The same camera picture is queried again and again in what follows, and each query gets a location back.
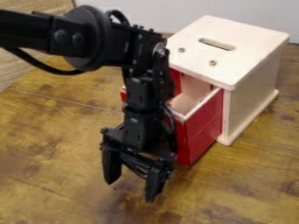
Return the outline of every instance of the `box lid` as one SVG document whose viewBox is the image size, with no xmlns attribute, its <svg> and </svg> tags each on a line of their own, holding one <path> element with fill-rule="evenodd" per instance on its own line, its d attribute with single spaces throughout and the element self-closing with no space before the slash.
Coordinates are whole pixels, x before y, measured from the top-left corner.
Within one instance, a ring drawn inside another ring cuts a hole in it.
<svg viewBox="0 0 299 224">
<path fill-rule="evenodd" d="M 169 66 L 234 90 L 287 40 L 280 31 L 204 16 L 168 38 Z"/>
</svg>

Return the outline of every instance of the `wooden table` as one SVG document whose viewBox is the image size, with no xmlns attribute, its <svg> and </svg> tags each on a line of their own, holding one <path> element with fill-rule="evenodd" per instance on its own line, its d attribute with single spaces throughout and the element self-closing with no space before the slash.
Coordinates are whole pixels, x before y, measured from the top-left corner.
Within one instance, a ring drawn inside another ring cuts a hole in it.
<svg viewBox="0 0 299 224">
<path fill-rule="evenodd" d="M 56 67 L 68 66 L 56 57 Z M 0 93 L 0 223 L 299 223 L 299 46 L 283 51 L 279 99 L 226 147 L 175 166 L 163 195 L 124 169 L 103 180 L 99 129 L 121 123 L 120 71 L 33 70 Z"/>
</svg>

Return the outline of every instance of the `robotic arm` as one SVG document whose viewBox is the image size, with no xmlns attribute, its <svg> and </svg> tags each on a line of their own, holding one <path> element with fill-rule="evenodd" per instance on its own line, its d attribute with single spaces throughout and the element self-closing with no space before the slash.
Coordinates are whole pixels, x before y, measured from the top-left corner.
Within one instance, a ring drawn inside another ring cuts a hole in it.
<svg viewBox="0 0 299 224">
<path fill-rule="evenodd" d="M 127 91 L 124 122 L 101 130 L 104 178 L 112 184 L 124 165 L 145 180 L 144 198 L 153 201 L 171 177 L 176 155 L 175 121 L 165 107 L 173 97 L 173 81 L 161 34 L 131 26 L 117 10 L 103 13 L 80 6 L 63 17 L 0 10 L 0 46 L 53 74 L 73 75 L 103 66 L 121 67 Z M 63 71 L 47 66 L 19 47 L 64 56 L 75 69 Z"/>
</svg>

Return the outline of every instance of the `table surface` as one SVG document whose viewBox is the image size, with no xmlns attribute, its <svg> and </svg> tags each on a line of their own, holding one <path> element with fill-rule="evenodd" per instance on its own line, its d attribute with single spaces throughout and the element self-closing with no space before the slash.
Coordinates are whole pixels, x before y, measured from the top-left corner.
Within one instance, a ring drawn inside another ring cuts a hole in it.
<svg viewBox="0 0 299 224">
<path fill-rule="evenodd" d="M 49 57 L 56 67 L 68 66 Z M 121 123 L 120 70 L 28 73 L 0 93 L 0 223 L 299 223 L 299 46 L 283 50 L 279 99 L 232 146 L 175 165 L 152 204 L 124 169 L 103 180 L 99 129 Z"/>
</svg>

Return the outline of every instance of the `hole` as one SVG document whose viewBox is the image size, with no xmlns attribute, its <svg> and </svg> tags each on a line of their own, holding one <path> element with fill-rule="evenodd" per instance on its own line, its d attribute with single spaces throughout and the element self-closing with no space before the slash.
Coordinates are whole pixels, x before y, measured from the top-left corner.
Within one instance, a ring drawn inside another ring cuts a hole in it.
<svg viewBox="0 0 299 224">
<path fill-rule="evenodd" d="M 217 47 L 219 49 L 221 49 L 224 51 L 234 51 L 236 49 L 236 47 L 234 45 L 228 45 L 228 44 L 220 43 L 219 41 L 208 39 L 208 38 L 200 38 L 199 41 L 204 45 Z"/>
</svg>

